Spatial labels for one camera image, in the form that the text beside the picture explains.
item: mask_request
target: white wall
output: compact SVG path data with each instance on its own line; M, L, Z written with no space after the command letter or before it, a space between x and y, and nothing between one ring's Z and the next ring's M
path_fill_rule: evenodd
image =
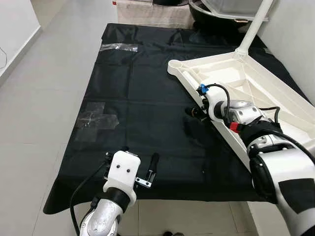
M0 47L7 53L7 67L39 27L30 0L0 0ZM4 58L0 51L0 67Z
M258 35L315 105L315 0L277 0Z

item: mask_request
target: black cloth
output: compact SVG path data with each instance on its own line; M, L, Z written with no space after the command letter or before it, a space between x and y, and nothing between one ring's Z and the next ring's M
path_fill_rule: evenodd
M44 207L47 214L68 208L79 183L104 160L107 151L128 146L141 159L144 177L154 152L160 154L153 189L138 187L139 199L262 201L250 173L211 123L185 114L193 99L176 77L167 73L171 59L188 60L235 50L243 35L211 35L204 30L165 29L108 24L102 44L137 45L137 52L99 52L80 113L104 103L103 114L116 115L115 129L97 129L94 139L77 139L73 128L59 174ZM256 38L250 55L298 93L284 66L266 53ZM105 169L86 184L75 203L91 201L102 190Z

